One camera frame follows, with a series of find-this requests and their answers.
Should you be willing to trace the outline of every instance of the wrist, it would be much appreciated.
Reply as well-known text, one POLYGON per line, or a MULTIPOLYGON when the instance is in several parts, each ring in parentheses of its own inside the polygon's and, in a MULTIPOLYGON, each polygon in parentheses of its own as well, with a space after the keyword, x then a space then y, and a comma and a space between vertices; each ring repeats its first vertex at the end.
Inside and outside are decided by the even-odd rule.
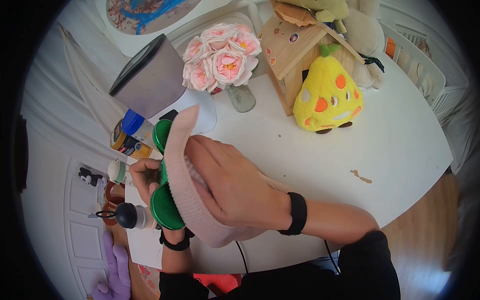
POLYGON ((185 239, 185 229, 170 230, 162 227, 163 235, 170 244, 178 244, 185 239))
POLYGON ((269 230, 287 230, 292 224, 290 196, 275 191, 273 199, 272 214, 266 227, 269 230))

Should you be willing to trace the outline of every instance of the wooden birdhouse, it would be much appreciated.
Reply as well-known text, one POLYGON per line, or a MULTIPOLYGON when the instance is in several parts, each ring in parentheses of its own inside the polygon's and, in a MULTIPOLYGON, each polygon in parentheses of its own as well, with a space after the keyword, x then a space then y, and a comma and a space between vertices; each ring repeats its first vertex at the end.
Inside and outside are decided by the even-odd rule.
POLYGON ((320 44, 340 44, 335 57, 352 74, 355 60, 363 58, 334 30, 325 24, 298 27, 276 16, 270 18, 259 34, 262 52, 270 68, 268 76, 280 98, 287 117, 293 115, 293 104, 312 62, 321 56, 320 44))

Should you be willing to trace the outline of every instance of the blue bottle cap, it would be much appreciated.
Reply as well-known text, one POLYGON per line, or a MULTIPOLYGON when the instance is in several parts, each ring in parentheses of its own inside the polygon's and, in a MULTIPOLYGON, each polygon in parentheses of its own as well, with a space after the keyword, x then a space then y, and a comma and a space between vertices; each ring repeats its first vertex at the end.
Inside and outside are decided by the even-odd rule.
POLYGON ((134 135, 135 132, 140 128, 145 118, 134 112, 133 110, 127 110, 125 117, 121 123, 121 128, 124 133, 127 135, 134 135))

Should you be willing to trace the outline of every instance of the pink flower bouquet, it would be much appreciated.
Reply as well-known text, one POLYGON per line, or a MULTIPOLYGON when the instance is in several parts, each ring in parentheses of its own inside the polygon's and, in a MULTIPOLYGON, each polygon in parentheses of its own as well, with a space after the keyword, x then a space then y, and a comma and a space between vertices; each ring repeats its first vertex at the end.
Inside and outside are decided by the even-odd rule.
POLYGON ((260 41, 243 24, 215 24, 188 43, 183 54, 183 86, 211 93, 247 84, 257 66, 260 41))

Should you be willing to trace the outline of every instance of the pink knit beanie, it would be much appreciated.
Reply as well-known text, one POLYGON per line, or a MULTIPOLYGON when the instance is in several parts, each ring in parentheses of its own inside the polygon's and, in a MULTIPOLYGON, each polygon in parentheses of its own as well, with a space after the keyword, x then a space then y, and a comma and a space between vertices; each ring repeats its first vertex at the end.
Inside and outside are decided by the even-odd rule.
MULTIPOLYGON (((205 185, 190 160, 184 156, 185 145, 195 127, 200 106, 194 105, 182 110, 174 119, 168 134, 164 160, 168 184, 173 201, 180 216, 198 238, 212 248, 220 248, 234 240, 249 240, 265 230, 252 227, 230 227, 218 222, 205 207, 193 185, 192 177, 205 185)), ((260 174, 271 188, 281 192, 293 190, 271 178, 260 174)))

